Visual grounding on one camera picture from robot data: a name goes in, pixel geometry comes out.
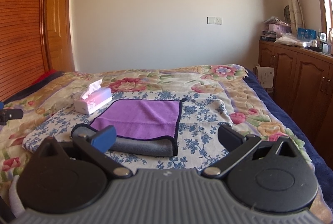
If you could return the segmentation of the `white wall socket plate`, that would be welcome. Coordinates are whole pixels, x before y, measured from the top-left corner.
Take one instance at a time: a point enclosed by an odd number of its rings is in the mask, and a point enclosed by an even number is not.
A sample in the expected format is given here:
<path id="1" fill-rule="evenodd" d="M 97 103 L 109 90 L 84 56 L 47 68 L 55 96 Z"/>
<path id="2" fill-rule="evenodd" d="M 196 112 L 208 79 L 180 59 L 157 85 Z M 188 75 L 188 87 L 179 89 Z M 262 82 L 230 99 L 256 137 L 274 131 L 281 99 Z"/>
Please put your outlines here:
<path id="1" fill-rule="evenodd" d="M 207 17 L 207 24 L 222 25 L 222 18 L 221 17 L 208 16 Z"/>

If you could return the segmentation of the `white cardboard box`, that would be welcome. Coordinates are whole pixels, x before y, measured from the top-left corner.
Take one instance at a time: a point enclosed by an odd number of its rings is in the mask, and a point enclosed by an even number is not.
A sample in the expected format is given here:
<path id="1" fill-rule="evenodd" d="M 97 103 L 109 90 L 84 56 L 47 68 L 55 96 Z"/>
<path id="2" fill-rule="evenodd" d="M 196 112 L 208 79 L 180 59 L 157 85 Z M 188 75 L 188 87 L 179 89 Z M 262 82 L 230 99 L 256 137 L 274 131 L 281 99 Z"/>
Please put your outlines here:
<path id="1" fill-rule="evenodd" d="M 260 85 L 264 89 L 272 89 L 274 82 L 274 68 L 273 67 L 256 67 L 256 76 Z"/>

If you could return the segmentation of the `wooden door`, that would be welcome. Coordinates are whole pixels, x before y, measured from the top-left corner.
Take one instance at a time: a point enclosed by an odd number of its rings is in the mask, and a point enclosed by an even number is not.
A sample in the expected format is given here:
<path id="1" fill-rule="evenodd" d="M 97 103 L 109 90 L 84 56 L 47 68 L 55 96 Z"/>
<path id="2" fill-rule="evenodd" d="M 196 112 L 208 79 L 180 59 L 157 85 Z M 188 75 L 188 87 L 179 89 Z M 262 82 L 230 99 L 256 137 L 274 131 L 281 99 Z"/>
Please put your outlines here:
<path id="1" fill-rule="evenodd" d="M 46 0 L 46 25 L 50 68 L 64 72 L 74 71 L 70 0 Z"/>

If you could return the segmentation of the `floral bed blanket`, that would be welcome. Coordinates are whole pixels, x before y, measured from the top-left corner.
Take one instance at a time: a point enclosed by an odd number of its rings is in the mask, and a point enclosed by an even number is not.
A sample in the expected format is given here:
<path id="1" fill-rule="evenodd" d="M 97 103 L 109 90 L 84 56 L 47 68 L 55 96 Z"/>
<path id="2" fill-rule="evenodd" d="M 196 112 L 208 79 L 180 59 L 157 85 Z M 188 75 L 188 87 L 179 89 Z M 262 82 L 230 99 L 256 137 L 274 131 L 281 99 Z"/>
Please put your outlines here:
<path id="1" fill-rule="evenodd" d="M 1 103 L 1 223 L 332 223 L 330 180 L 238 65 L 56 72 Z"/>

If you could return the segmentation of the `dark blue bed sheet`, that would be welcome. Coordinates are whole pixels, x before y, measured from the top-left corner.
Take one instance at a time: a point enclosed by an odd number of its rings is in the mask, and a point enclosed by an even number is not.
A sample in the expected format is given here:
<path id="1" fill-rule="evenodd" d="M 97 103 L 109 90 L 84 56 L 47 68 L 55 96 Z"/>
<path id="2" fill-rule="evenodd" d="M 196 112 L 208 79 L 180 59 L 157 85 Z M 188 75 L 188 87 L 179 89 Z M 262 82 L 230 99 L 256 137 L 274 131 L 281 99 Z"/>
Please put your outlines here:
<path id="1" fill-rule="evenodd" d="M 292 132 L 305 142 L 305 149 L 314 164 L 314 172 L 318 179 L 319 185 L 322 189 L 323 199 L 332 210 L 332 169 L 326 164 L 324 159 L 318 154 L 311 142 L 308 140 L 302 130 L 295 124 L 293 119 L 289 117 L 281 107 L 275 104 L 272 98 L 268 95 L 266 90 L 259 84 L 256 75 L 248 68 L 248 76 L 244 78 L 244 81 L 249 87 L 251 87 L 259 99 L 262 100 L 266 108 L 287 128 L 290 128 Z"/>

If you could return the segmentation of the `purple grey microfibre towel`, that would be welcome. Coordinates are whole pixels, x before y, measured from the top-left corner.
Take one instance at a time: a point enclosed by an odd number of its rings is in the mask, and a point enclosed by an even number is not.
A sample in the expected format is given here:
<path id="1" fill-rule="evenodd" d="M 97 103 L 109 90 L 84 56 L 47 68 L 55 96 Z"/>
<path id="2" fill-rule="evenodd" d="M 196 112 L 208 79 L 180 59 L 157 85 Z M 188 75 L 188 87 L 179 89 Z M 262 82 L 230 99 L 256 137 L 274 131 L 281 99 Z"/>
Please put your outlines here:
<path id="1" fill-rule="evenodd" d="M 185 98 L 120 99 L 88 125 L 97 131 L 107 126 L 115 127 L 116 142 L 110 151 L 156 157 L 177 156 L 179 122 L 185 101 Z"/>

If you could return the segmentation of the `blue floral white cloth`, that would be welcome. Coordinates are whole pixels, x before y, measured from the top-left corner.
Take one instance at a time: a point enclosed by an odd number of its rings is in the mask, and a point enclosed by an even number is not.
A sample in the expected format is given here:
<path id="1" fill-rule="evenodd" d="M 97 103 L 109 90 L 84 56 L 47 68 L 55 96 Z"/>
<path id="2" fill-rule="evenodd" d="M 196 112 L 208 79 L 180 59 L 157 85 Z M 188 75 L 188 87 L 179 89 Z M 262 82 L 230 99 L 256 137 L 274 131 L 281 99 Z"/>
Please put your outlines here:
<path id="1" fill-rule="evenodd" d="M 62 108 L 25 137 L 30 152 L 47 137 L 71 141 L 74 129 L 116 129 L 117 141 L 106 155 L 131 170 L 205 167 L 224 157 L 219 126 L 232 125 L 223 100 L 192 92 L 114 93 L 112 101 L 90 115 Z"/>

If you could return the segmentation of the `pink white tissue pack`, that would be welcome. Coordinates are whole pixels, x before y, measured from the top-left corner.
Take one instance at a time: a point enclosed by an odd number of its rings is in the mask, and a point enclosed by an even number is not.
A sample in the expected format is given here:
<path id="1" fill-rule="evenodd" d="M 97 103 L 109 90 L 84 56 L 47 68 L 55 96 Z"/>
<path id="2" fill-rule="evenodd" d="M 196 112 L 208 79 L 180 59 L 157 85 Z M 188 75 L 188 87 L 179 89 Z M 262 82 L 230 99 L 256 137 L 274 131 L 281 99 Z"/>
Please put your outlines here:
<path id="1" fill-rule="evenodd" d="M 73 100 L 75 111 L 84 115 L 91 115 L 112 100 L 109 87 L 102 87 L 102 79 L 92 82 L 87 89 Z"/>

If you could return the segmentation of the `wooden sideboard cabinet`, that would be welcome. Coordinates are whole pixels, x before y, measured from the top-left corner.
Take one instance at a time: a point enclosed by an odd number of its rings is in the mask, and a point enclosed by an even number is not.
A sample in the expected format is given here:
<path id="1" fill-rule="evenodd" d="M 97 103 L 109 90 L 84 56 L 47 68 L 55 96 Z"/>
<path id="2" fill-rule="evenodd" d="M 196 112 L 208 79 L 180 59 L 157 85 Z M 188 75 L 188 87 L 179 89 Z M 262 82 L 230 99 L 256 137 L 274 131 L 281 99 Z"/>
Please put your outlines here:
<path id="1" fill-rule="evenodd" d="M 259 41 L 258 64 L 274 68 L 273 100 L 314 143 L 332 105 L 332 57 Z"/>

